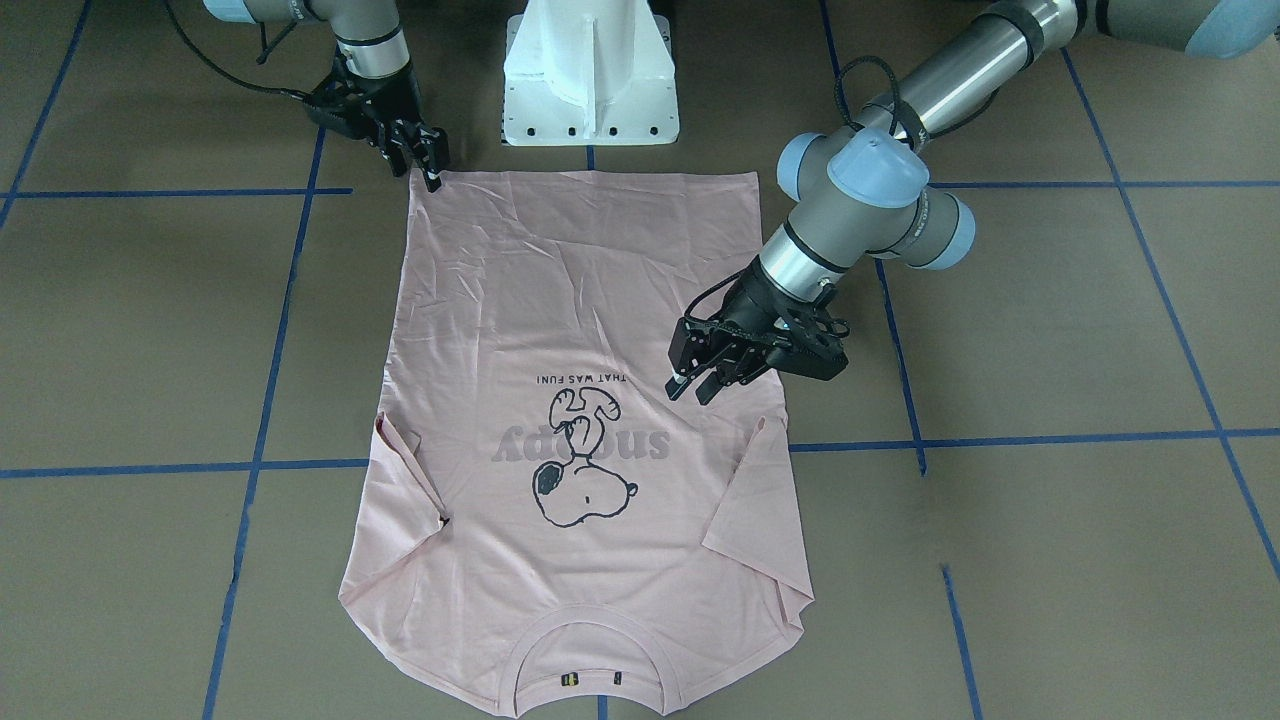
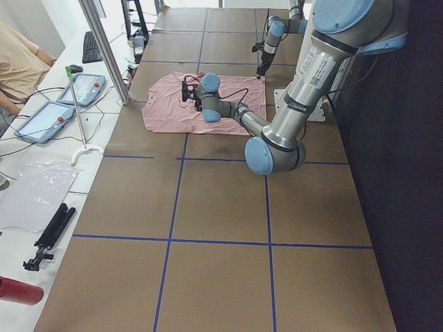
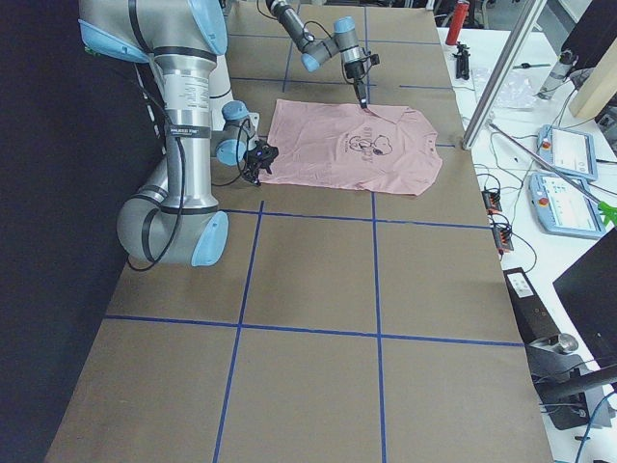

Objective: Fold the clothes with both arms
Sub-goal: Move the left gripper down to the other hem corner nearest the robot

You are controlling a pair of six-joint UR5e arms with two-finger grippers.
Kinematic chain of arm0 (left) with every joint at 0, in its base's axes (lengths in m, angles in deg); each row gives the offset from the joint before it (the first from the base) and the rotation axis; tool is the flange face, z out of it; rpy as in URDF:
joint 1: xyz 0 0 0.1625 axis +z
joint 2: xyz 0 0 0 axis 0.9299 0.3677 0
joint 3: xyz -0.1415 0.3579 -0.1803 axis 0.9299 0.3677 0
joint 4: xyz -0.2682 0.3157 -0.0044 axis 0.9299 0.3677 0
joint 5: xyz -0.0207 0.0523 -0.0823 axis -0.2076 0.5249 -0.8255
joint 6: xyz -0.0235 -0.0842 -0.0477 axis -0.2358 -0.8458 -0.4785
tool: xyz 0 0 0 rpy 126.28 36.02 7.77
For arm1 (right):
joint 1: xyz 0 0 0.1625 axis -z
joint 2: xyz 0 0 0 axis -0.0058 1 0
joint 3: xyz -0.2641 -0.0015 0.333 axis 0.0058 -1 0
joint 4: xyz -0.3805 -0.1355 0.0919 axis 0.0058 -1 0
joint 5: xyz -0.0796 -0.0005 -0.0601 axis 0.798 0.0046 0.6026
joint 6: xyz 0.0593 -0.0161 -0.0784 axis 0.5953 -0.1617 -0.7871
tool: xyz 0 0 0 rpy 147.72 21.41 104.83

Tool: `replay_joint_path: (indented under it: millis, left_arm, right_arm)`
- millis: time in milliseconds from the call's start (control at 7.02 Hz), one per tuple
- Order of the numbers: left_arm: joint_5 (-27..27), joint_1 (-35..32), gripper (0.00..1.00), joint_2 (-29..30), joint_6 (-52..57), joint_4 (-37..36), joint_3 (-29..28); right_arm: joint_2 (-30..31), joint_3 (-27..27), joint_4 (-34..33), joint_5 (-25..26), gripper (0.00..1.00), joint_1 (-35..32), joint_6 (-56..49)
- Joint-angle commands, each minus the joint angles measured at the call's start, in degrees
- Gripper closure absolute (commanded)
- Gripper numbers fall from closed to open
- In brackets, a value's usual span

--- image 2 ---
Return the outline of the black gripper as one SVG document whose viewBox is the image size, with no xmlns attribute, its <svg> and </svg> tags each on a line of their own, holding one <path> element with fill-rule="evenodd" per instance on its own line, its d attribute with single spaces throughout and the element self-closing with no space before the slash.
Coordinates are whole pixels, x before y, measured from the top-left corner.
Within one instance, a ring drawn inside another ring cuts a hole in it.
<svg viewBox="0 0 443 332">
<path fill-rule="evenodd" d="M 257 80 L 261 79 L 260 73 L 266 73 L 273 62 L 273 53 L 262 52 L 261 63 L 257 67 Z"/>
<path fill-rule="evenodd" d="M 198 92 L 197 88 L 194 88 L 192 90 L 192 99 L 195 101 L 195 109 L 196 111 L 202 111 L 202 101 L 201 101 L 201 94 Z"/>
</svg>

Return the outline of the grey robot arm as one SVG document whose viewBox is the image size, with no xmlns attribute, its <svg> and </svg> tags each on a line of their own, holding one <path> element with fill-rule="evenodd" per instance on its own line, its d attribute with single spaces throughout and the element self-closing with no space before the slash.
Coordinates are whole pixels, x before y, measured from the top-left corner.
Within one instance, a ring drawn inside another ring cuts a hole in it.
<svg viewBox="0 0 443 332">
<path fill-rule="evenodd" d="M 278 16 L 267 14 L 262 32 L 263 40 L 252 46 L 252 52 L 261 52 L 261 62 L 257 66 L 256 78 L 260 79 L 266 75 L 271 67 L 278 46 L 289 34 L 304 35 L 308 21 L 305 19 L 303 8 L 305 1 L 289 1 L 289 18 L 283 19 Z"/>
<path fill-rule="evenodd" d="M 253 46 L 253 51 L 262 53 L 258 77 L 271 66 L 283 35 L 303 34 L 303 43 L 309 46 L 299 57 L 298 71 L 272 121 L 243 102 L 223 101 L 220 79 L 213 73 L 196 84 L 183 82 L 181 88 L 183 101 L 194 100 L 205 122 L 232 118 L 252 135 L 244 155 L 248 167 L 259 175 L 288 172 L 303 163 L 305 146 L 297 135 L 320 98 L 330 92 L 345 59 L 398 50 L 407 36 L 409 1 L 315 1 L 309 19 L 304 18 L 303 1 L 289 5 L 289 18 L 269 18 L 266 39 Z"/>
</svg>

